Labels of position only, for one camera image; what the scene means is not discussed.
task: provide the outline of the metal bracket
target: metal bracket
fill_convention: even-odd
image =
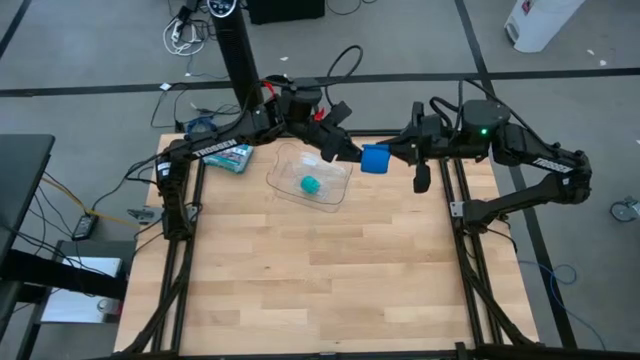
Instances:
[[[468,360],[467,349],[463,342],[457,342],[456,344],[456,360]]]
[[[451,209],[452,217],[455,217],[455,218],[464,217],[464,202],[462,201],[450,202],[449,208]]]
[[[147,226],[151,225],[162,218],[164,209],[160,207],[145,206],[142,209],[128,209],[127,213],[138,221],[138,224]],[[198,213],[198,207],[187,205],[187,216],[190,220]]]

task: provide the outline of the wooden table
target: wooden table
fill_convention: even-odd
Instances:
[[[177,137],[162,136],[159,149]],[[289,139],[259,147],[243,175],[207,168],[180,353],[445,350],[457,341],[473,347],[437,165],[423,195],[412,191],[414,168],[399,160],[384,176],[354,165],[340,210],[325,213],[276,197],[266,183],[286,142],[306,148]],[[465,171],[473,198],[498,196],[489,161],[465,162]],[[451,174],[457,184],[453,167]],[[148,205],[160,205],[155,188]],[[491,228],[508,234],[503,224]],[[159,232],[148,231],[139,244]],[[491,233],[482,243],[496,300],[536,340],[511,243]],[[154,311],[167,248],[160,238],[136,256],[116,350]],[[488,337],[483,307],[480,313]]]

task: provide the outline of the black metal frame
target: black metal frame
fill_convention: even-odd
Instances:
[[[11,22],[9,29],[3,36],[0,41],[0,57],[4,54],[7,46],[9,45],[16,29],[18,28],[22,18],[27,12],[29,5],[31,4],[31,0],[23,0],[22,5],[20,6],[19,11],[14,16],[13,21]],[[473,55],[477,72],[475,73],[444,73],[444,74],[377,74],[377,75],[354,75],[347,79],[345,83],[383,83],[383,82],[426,82],[426,81],[457,81],[462,79],[475,79],[481,80],[483,86],[489,89],[491,92],[493,91],[493,86],[491,84],[492,80],[526,80],[526,79],[559,79],[559,78],[583,78],[583,77],[613,77],[613,76],[633,76],[640,75],[640,68],[622,68],[622,69],[599,69],[599,70],[562,70],[562,71],[517,71],[517,72],[499,72],[499,73],[490,73],[485,65],[482,52],[480,50],[479,43],[475,36],[473,27],[471,25],[471,20],[469,14],[467,12],[466,6],[463,0],[455,0],[455,4],[457,10],[459,12],[462,26],[465,31],[465,35],[467,37],[467,41],[469,42],[469,47],[471,49],[471,53]],[[74,95],[74,94],[110,94],[110,93],[135,93],[135,92],[156,92],[158,91],[159,84],[139,84],[139,85],[115,85],[115,86],[88,86],[88,87],[68,87],[68,88],[37,88],[37,89],[7,89],[0,90],[0,97],[30,97],[30,96],[58,96],[58,95]],[[229,81],[210,81],[210,82],[195,82],[191,84],[192,89],[228,89],[232,88],[232,84]],[[398,130],[355,130],[351,132],[352,136],[395,136],[398,135]],[[463,200],[468,198],[468,187],[466,184],[466,177],[464,176],[464,169],[461,166],[461,163],[455,162],[454,166],[456,167],[458,182],[460,185],[461,196]],[[204,170],[198,169],[198,179],[196,181],[196,192],[194,193],[194,202],[196,200],[196,194],[198,194],[197,199],[199,200],[199,194],[202,191],[202,185],[204,180]],[[448,175],[448,166],[446,163],[441,163],[441,170],[446,170]],[[520,190],[526,187],[524,182],[524,177],[519,168],[511,168],[510,169],[511,176],[513,178],[514,184],[517,190]],[[449,178],[449,186],[446,188],[446,194],[448,193],[453,198],[453,190],[451,187],[451,181]],[[527,209],[524,211],[525,219],[527,222],[527,228],[532,238],[532,244],[536,256],[536,260],[552,268],[551,261],[549,258],[549,254],[547,252],[546,246],[542,239],[542,234],[540,231],[540,227],[537,221],[537,217],[535,211],[533,209]],[[456,246],[458,248],[458,244],[465,245],[464,237],[459,235],[459,232],[456,231],[458,227],[456,226],[455,219],[452,220],[452,230],[454,232],[454,238],[456,241]],[[482,246],[479,242],[479,238],[477,234],[471,234],[471,246],[473,251],[476,254],[476,262],[478,265],[478,272],[481,282],[485,287],[490,289],[490,282],[488,277],[486,276],[486,264],[484,261],[484,256],[482,253]],[[164,293],[168,289],[172,275],[173,268],[175,266],[175,258],[177,255],[178,246],[170,246],[167,253],[167,262],[165,264],[165,274],[163,277],[163,285],[162,289]],[[541,276],[545,282],[549,281],[549,275],[541,271]],[[557,285],[555,285],[555,292],[560,299],[560,303],[562,304],[562,298],[557,289]],[[555,303],[552,298],[551,290],[549,288],[546,289],[547,295],[549,297],[549,302],[551,304],[552,312],[554,315],[554,319],[556,321],[556,326],[558,328],[558,333],[560,334],[563,345],[566,348],[575,348],[576,341],[571,330],[571,325],[568,321],[568,317],[564,309],[560,306],[560,304]],[[456,350],[447,350],[447,351],[427,351],[427,352],[396,352],[396,353],[362,353],[362,354],[283,354],[283,355],[249,355],[249,356],[190,356],[190,357],[178,357],[177,352],[180,347],[180,339],[181,339],[181,324],[184,321],[184,312],[185,312],[185,304],[186,304],[186,287],[181,291],[178,301],[178,311],[176,313],[176,322],[173,329],[173,338],[172,338],[172,349],[174,351],[165,351],[156,354],[137,354],[136,357],[139,358],[182,358],[182,359],[290,359],[290,360],[298,360],[298,359],[334,359],[340,357],[342,359],[413,359],[413,358],[458,358],[463,359],[465,356],[472,357],[475,355],[489,357],[489,355],[496,357],[501,352],[505,357],[509,359],[537,359],[542,354],[545,354],[545,358],[553,358],[553,359],[566,359],[566,358],[581,358],[581,359],[591,359],[591,358],[602,358],[603,352],[599,351],[584,351],[584,350],[572,350],[572,349],[545,349],[541,347],[533,347],[533,348],[517,348],[519,349],[517,352],[513,347],[506,345],[480,345],[478,350],[467,352],[464,350],[464,347],[460,346],[460,344],[456,344]],[[474,342],[483,343],[483,335],[482,328],[479,325],[477,307],[475,306],[475,295],[473,290],[468,291],[467,286],[465,286],[465,296],[467,297],[467,305],[469,307],[469,314],[472,329],[474,330]],[[500,343],[501,334],[499,327],[495,324],[495,321],[492,320],[493,315],[489,314],[490,321],[490,329],[492,333],[492,338],[494,342]],[[162,335],[163,335],[164,326],[159,328],[159,331],[156,333],[154,337],[154,348],[159,348],[162,343]],[[627,359],[633,358],[631,354],[627,353],[616,353],[616,352],[607,352],[606,355],[610,359]]]
[[[120,279],[120,281],[126,281],[126,274],[131,269],[131,258],[126,258],[126,256],[130,256],[133,253],[135,246],[133,243],[127,244],[126,242],[115,242],[115,243],[96,243],[96,242],[83,242],[81,244],[74,244],[68,241],[59,240],[56,244],[56,249],[58,249],[61,253],[67,254],[68,256],[80,256],[79,249],[88,250],[84,256],[100,256],[100,257],[118,257],[123,260],[120,271],[118,272],[116,279]],[[51,262],[56,262],[60,264],[60,261],[63,259],[57,254],[52,257]],[[51,287],[36,287],[29,288],[29,285],[22,285],[21,287],[21,296],[22,290],[27,289],[24,293],[24,296],[36,296],[38,294],[42,294],[39,298],[34,299],[35,301],[31,302],[34,306],[33,312],[29,317],[27,327],[24,331],[24,336],[22,338],[22,342],[20,343],[20,348],[18,350],[18,354],[16,359],[18,360],[28,360],[31,357],[31,353],[33,352],[38,334],[40,332],[40,328],[42,325],[46,323],[40,322],[42,317],[42,312],[45,309],[45,306],[48,302],[48,298],[51,295]]]

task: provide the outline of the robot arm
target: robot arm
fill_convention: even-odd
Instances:
[[[215,132],[185,136],[176,140],[157,158],[158,187],[165,204],[165,238],[182,240],[192,234],[184,208],[184,187],[189,163],[239,144],[253,146],[273,142],[285,132],[320,150],[322,159],[361,162],[369,172],[372,162],[386,152],[416,165],[414,191],[424,193],[431,183],[427,161],[430,159],[475,159],[482,161],[493,153],[501,165],[528,164],[550,171],[540,184],[491,201],[471,200],[452,204],[456,216],[463,216],[468,228],[483,231],[495,218],[539,204],[556,202],[578,204],[590,194],[591,167],[581,151],[569,152],[559,144],[549,145],[526,126],[509,123],[511,110],[488,100],[469,100],[461,109],[460,126],[454,129],[441,115],[424,114],[424,104],[413,104],[411,122],[397,137],[381,141],[364,151],[353,144],[339,125],[351,114],[344,103],[334,106],[325,117],[318,110],[321,85],[315,80],[289,82],[272,80],[282,87],[280,95],[244,112],[240,118]],[[272,88],[270,80],[265,84]],[[381,157],[388,161],[389,156]],[[388,164],[375,164],[376,173],[386,172]]]
[[[564,150],[557,143],[546,144],[531,130],[509,123],[511,114],[505,106],[487,100],[467,101],[458,131],[443,123],[441,116],[425,116],[423,109],[422,103],[414,103],[412,120],[401,135],[379,143],[387,145],[391,155],[416,165],[416,193],[429,188],[427,160],[462,158],[479,162],[489,155],[489,149],[498,164],[526,164],[550,172],[538,185],[491,201],[452,204],[452,213],[462,216],[466,227],[484,231],[494,219],[514,211],[548,202],[579,204],[589,197],[591,166],[587,156],[582,151]]]
[[[156,179],[164,203],[165,239],[180,241],[193,234],[183,198],[191,161],[240,144],[266,145],[288,132],[320,149],[325,161],[360,162],[362,151],[338,126],[351,114],[351,109],[344,102],[334,106],[323,117],[323,111],[318,111],[322,92],[317,82],[291,82],[280,86],[280,95],[274,93],[264,104],[243,111],[232,123],[220,126],[217,131],[175,140],[156,158]]]

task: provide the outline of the transparent plastic box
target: transparent plastic box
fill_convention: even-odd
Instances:
[[[286,143],[278,149],[276,162],[267,174],[267,183],[280,198],[336,212],[344,200],[352,170],[350,163],[328,163],[319,155]]]

